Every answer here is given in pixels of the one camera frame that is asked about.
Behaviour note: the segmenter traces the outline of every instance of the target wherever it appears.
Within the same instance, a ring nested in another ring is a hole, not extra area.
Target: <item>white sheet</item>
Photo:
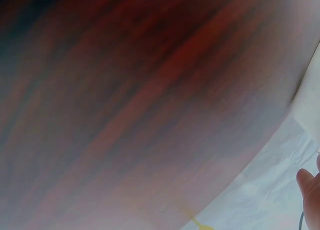
[[[289,116],[242,173],[198,216],[215,230],[298,229],[302,197],[296,173],[318,172],[317,145]],[[181,230],[196,230],[189,222]],[[305,222],[302,229],[307,229]]]

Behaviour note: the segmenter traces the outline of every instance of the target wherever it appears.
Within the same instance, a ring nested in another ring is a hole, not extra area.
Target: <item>wood grain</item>
[[[179,229],[286,116],[320,0],[1,0],[1,229]]]

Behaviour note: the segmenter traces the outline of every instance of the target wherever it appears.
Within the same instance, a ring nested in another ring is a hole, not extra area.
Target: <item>dark cable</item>
[[[304,219],[304,212],[301,213],[300,222],[299,222],[299,230],[302,230],[302,221]]]

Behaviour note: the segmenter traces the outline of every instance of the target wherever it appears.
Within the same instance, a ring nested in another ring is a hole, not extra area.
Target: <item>wooden board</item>
[[[1,0],[1,229],[182,227],[287,114],[319,2]]]

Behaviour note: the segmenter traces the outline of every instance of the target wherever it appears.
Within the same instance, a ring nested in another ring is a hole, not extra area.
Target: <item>white fabric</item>
[[[296,173],[318,172],[317,145],[289,116],[242,173],[196,218],[215,230],[298,229],[302,197]],[[196,230],[189,222],[182,230]],[[302,229],[307,229],[305,222]]]
[[[320,143],[320,46],[318,46],[302,84],[294,98],[292,115]]]

